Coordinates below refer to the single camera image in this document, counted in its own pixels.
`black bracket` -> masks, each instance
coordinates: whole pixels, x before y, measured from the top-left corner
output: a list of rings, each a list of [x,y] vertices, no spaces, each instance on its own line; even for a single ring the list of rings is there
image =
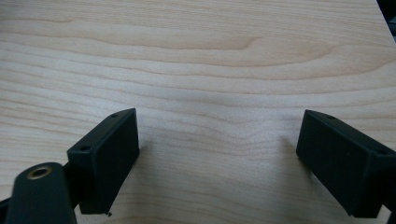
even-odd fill
[[[306,110],[297,155],[349,215],[396,211],[396,152],[343,121]]]
[[[67,150],[69,162],[41,163],[20,173],[0,202],[0,223],[76,223],[82,214],[108,214],[137,157],[136,111],[110,115]]]

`black plastic part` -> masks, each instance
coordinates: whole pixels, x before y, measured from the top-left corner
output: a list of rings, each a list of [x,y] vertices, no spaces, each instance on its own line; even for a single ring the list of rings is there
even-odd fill
[[[77,223],[61,164],[38,164],[17,176],[6,223]]]
[[[135,109],[107,117],[67,151],[72,204],[82,214],[108,214],[138,155]]]
[[[354,217],[394,212],[396,152],[332,116],[306,110],[297,155]]]

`wood grain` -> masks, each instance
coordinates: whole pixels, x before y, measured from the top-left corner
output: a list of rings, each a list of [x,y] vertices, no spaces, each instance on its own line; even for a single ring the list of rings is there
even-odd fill
[[[113,216],[79,223],[385,223],[348,217],[295,147],[314,109],[396,148],[394,71],[375,0],[1,1],[0,198],[135,107]]]

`wooden surface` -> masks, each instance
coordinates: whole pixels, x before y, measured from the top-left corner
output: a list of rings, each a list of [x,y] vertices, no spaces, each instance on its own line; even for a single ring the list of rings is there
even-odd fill
[[[79,223],[385,223],[348,217],[295,147],[313,109],[396,148],[395,61],[375,0],[3,0],[0,198],[135,107],[113,216]]]

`wooden table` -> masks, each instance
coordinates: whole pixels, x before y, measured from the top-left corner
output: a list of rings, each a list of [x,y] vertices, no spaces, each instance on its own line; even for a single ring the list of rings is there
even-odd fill
[[[305,109],[396,148],[375,0],[0,4],[0,198],[135,107],[141,155],[113,216],[79,223],[386,222],[348,217],[295,154]]]

